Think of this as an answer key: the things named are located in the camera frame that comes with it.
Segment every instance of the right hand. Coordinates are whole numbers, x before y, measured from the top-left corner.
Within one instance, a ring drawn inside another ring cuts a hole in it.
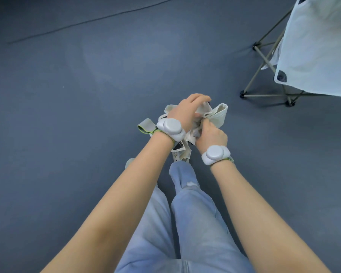
[[[202,134],[196,141],[196,147],[202,155],[213,145],[227,146],[227,135],[211,123],[209,119],[203,119]]]

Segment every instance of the white wrist device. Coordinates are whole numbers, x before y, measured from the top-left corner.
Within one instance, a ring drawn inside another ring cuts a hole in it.
[[[230,158],[230,160],[233,161],[230,156],[230,151],[225,146],[210,146],[207,151],[202,154],[202,160],[208,166],[227,158]]]
[[[186,132],[182,128],[181,122],[177,119],[160,119],[157,123],[157,128],[166,133],[176,142],[180,142],[186,135]]]

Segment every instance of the light blue jeans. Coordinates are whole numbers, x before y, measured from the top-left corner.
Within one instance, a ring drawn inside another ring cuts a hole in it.
[[[168,201],[156,187],[115,272],[255,272],[213,200],[200,189],[192,166],[173,163],[169,174],[177,193],[171,208],[181,259],[176,259]]]

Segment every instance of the gray floor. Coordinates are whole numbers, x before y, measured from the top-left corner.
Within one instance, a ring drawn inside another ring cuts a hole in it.
[[[239,98],[260,64],[250,46],[295,0],[172,0],[8,44],[161,1],[0,0],[0,272],[40,271],[149,139],[137,123],[195,92],[229,105],[240,171],[341,272],[341,98]],[[279,87],[267,71],[252,89]],[[196,151],[192,165],[232,230]]]

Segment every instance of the black cable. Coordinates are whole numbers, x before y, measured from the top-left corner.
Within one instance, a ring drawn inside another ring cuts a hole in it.
[[[91,23],[91,22],[99,21],[99,20],[102,20],[102,19],[114,17],[114,16],[117,16],[117,15],[121,15],[121,14],[124,14],[124,13],[129,13],[129,12],[134,12],[134,11],[138,11],[138,10],[142,10],[142,9],[151,8],[151,7],[153,7],[153,6],[161,5],[161,4],[167,3],[167,2],[169,2],[169,1],[173,1],[173,0],[165,0],[165,1],[163,1],[163,2],[156,3],[156,4],[153,4],[153,5],[150,5],[150,6],[145,6],[145,7],[139,8],[139,9],[127,10],[127,11],[124,11],[124,12],[119,12],[119,13],[107,15],[107,16],[104,16],[104,17],[100,17],[100,18],[96,18],[96,19],[91,19],[91,20],[87,20],[87,21],[84,21],[84,22],[76,23],[76,24],[71,24],[71,25],[68,25],[68,26],[60,27],[60,28],[58,28],[58,29],[54,29],[54,30],[52,30],[52,31],[46,31],[46,32],[43,32],[43,33],[38,33],[38,34],[36,34],[36,35],[30,35],[30,36],[27,36],[27,37],[24,37],[24,38],[16,39],[16,40],[14,40],[14,41],[8,42],[8,44],[14,44],[14,43],[18,43],[18,42],[21,42],[21,41],[24,41],[24,40],[27,40],[27,39],[39,37],[39,36],[42,36],[42,35],[48,35],[48,34],[50,34],[50,33],[55,33],[55,32],[57,32],[57,31],[61,31],[61,30],[64,30],[64,29],[68,29],[68,28],[70,28],[70,27],[75,27],[75,26],[79,26],[79,25],[82,25],[82,24],[86,24],[86,23]]]

